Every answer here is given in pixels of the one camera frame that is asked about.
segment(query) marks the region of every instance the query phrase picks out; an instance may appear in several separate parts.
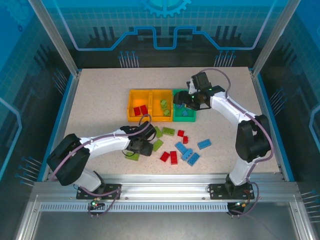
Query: lime green lego brick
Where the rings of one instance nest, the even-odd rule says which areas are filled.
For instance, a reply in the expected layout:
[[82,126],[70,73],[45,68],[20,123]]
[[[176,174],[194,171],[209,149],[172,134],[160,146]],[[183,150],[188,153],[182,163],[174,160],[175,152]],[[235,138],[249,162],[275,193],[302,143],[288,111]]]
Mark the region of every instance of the lime green lego brick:
[[127,153],[126,153],[128,156],[125,156],[125,158],[126,159],[130,159],[130,160],[134,160],[134,161],[138,161],[139,160],[139,154],[134,154],[133,152],[131,152],[131,151],[128,151]]
[[163,112],[163,115],[165,115],[165,116],[170,116],[170,111],[167,109],[167,110],[165,110],[164,112]]
[[164,144],[163,141],[161,141],[160,139],[158,139],[154,144],[153,144],[153,151],[158,151],[158,149],[162,146],[162,144]]
[[161,106],[166,106],[166,105],[167,105],[167,101],[164,100],[164,99],[162,99],[162,100],[160,101],[160,104],[161,104]]
[[163,134],[162,134],[162,132],[160,131],[160,129],[159,129],[157,126],[155,126],[154,128],[155,128],[155,132],[156,132],[156,137],[157,137],[158,139],[161,138],[161,137],[163,136]]
[[164,127],[162,129],[162,133],[166,134],[166,135],[174,136],[175,135],[175,130],[173,128]]

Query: blue wall panel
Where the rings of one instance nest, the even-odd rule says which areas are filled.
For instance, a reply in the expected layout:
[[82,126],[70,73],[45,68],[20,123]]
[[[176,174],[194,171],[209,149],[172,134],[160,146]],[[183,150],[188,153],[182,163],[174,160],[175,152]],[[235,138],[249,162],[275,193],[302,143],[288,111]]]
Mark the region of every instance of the blue wall panel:
[[43,161],[70,73],[28,1],[0,0],[0,21],[0,239],[9,240],[37,179],[36,161]]
[[319,1],[301,0],[261,71],[294,178],[303,193],[320,191],[319,10]]
[[44,1],[79,68],[136,67],[125,51],[140,67],[251,67],[286,3]]

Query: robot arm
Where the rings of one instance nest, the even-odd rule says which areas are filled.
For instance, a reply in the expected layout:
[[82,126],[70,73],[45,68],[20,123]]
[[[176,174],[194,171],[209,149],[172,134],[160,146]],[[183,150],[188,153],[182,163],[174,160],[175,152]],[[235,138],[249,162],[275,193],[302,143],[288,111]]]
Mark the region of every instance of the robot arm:
[[[214,109],[237,128],[235,149],[238,156],[235,167],[228,174],[225,184],[229,195],[232,196],[238,186],[247,183],[247,177],[256,161],[271,149],[266,136],[247,115],[255,118],[270,135],[269,121],[265,115],[255,115],[230,97],[226,98],[225,90],[220,86],[212,87],[205,72],[192,76],[187,86],[188,91],[180,91],[175,94],[174,104],[185,104],[186,107],[195,111]],[[207,107],[201,108],[202,104],[206,104]]]
[[105,183],[98,173],[85,168],[88,160],[116,150],[128,150],[135,154],[150,156],[153,144],[148,139],[156,133],[156,130],[151,124],[147,125],[146,121],[137,127],[123,126],[114,132],[96,137],[78,138],[75,134],[69,134],[50,154],[47,163],[54,171],[71,151],[89,142],[62,165],[56,177],[62,186],[76,184],[90,192],[102,194]]

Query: red lego brick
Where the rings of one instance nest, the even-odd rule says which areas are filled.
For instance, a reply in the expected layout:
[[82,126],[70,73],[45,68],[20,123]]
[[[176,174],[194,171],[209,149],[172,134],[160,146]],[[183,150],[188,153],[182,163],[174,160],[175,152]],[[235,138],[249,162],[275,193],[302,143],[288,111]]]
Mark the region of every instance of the red lego brick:
[[161,159],[162,161],[166,162],[169,157],[170,157],[170,154],[165,151],[165,152],[162,154],[162,156],[160,157],[160,159]]
[[189,137],[188,136],[184,136],[183,140],[182,140],[182,143],[183,144],[187,144],[188,142],[189,142]]
[[171,157],[171,165],[178,164],[178,158],[177,158],[177,152],[176,151],[171,151],[170,152],[170,157]]
[[134,115],[135,116],[139,116],[140,114],[141,114],[141,112],[140,112],[140,108],[137,106],[137,107],[134,107],[133,108],[133,111],[134,111]]
[[183,137],[184,134],[185,134],[185,131],[182,131],[182,130],[179,130],[179,131],[178,131],[178,136],[179,136],[179,137]]
[[146,105],[140,106],[140,109],[143,115],[148,114],[148,108],[146,107]]

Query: orange tray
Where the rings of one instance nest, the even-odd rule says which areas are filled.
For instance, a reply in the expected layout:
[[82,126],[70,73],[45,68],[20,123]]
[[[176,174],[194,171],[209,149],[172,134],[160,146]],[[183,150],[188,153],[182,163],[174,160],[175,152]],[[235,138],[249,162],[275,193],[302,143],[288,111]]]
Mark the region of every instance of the orange tray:
[[[170,116],[164,116],[161,109],[161,100],[166,100]],[[171,89],[131,89],[128,100],[128,122],[139,122],[142,113],[135,116],[134,108],[145,105],[153,122],[172,122],[174,115],[173,92]]]

